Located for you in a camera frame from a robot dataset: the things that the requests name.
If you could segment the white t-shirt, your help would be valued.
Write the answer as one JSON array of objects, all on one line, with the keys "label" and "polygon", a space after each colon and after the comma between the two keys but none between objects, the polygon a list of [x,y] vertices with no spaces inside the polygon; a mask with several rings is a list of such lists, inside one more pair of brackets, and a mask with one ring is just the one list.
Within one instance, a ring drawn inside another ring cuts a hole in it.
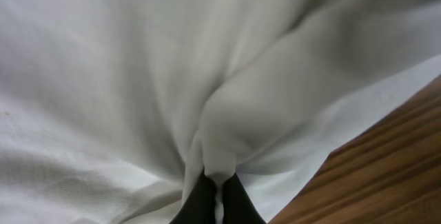
[{"label": "white t-shirt", "polygon": [[440,74],[440,0],[1,0],[1,222],[273,218]]}]

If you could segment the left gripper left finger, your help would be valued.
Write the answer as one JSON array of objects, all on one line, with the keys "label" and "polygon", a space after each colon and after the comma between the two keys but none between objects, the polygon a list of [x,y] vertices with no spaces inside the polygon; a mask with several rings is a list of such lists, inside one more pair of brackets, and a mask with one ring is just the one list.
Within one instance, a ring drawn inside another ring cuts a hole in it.
[{"label": "left gripper left finger", "polygon": [[202,172],[170,224],[215,224],[216,193],[215,183]]}]

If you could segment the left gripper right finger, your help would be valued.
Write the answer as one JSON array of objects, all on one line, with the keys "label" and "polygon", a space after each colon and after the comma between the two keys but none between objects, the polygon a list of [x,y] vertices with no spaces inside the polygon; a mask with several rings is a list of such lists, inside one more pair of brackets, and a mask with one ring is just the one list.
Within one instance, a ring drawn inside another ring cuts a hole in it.
[{"label": "left gripper right finger", "polygon": [[237,174],[223,183],[223,224],[266,224]]}]

